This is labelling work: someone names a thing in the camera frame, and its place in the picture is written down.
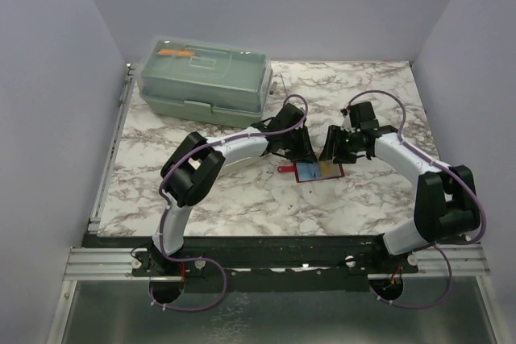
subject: purple wall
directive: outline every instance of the purple wall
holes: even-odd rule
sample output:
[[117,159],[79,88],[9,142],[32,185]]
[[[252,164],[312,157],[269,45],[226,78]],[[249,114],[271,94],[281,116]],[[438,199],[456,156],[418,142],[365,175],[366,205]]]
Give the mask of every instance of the purple wall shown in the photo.
[[516,337],[516,0],[451,0],[414,64],[444,159],[475,173],[483,245]]
[[45,341],[125,66],[93,0],[0,0],[0,342]]
[[449,0],[94,0],[126,61],[155,34],[287,60],[415,60]]

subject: plastic box lid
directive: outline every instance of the plastic box lid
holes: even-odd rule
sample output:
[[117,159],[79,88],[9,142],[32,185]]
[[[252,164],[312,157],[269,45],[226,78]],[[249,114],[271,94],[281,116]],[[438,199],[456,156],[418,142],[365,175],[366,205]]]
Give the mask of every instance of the plastic box lid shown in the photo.
[[263,52],[158,37],[136,76],[149,105],[158,99],[259,115],[268,93],[268,69]]

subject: red object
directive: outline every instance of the red object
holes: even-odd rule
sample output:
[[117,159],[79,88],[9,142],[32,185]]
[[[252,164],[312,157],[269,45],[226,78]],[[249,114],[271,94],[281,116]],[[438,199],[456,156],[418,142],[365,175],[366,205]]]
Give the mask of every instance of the red object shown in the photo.
[[390,283],[391,283],[391,284],[394,284],[394,277],[395,277],[395,275],[396,275],[397,273],[399,273],[399,272],[401,271],[401,269],[402,269],[402,268],[400,267],[400,265],[398,265],[398,266],[396,267],[396,270],[394,271],[393,276],[392,276],[392,277],[390,277]]
[[336,176],[328,176],[328,177],[320,176],[320,177],[315,177],[315,178],[309,179],[309,180],[300,180],[299,179],[299,172],[298,172],[297,164],[293,164],[293,165],[280,165],[277,168],[277,171],[279,173],[292,173],[293,172],[295,174],[295,176],[296,176],[296,181],[298,183],[306,183],[307,181],[316,181],[316,180],[338,179],[338,178],[344,176],[344,170],[342,168],[342,164],[339,164],[339,170],[340,170],[340,174],[336,175]]

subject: white marble surface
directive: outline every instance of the white marble surface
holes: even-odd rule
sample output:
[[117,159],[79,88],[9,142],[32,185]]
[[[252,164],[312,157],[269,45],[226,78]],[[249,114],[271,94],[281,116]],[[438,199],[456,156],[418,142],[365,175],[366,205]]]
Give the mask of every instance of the white marble surface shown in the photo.
[[[273,63],[289,93],[310,103],[307,126],[316,153],[323,149],[327,127],[340,125],[339,110],[355,94],[388,90],[407,107],[405,136],[436,155],[427,118],[406,62]],[[281,107],[281,81],[269,96],[264,117]],[[383,95],[367,96],[381,125],[397,126],[400,110]],[[133,90],[127,120],[102,211],[99,236],[149,236],[155,233],[164,201],[157,194],[160,169],[192,131],[228,135],[235,128],[187,122],[154,115]],[[378,234],[403,222],[413,211],[409,182],[380,160],[344,165],[346,176],[298,184],[292,174],[277,172],[288,164],[274,155],[220,177],[194,208],[187,235],[349,235]]]

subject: gray plastic storage box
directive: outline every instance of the gray plastic storage box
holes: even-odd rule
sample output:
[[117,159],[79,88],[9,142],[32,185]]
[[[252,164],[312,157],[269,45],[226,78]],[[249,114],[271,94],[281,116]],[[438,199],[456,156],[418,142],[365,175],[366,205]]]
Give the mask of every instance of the gray plastic storage box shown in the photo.
[[156,114],[244,128],[262,119],[273,71],[263,52],[161,37],[136,76]]

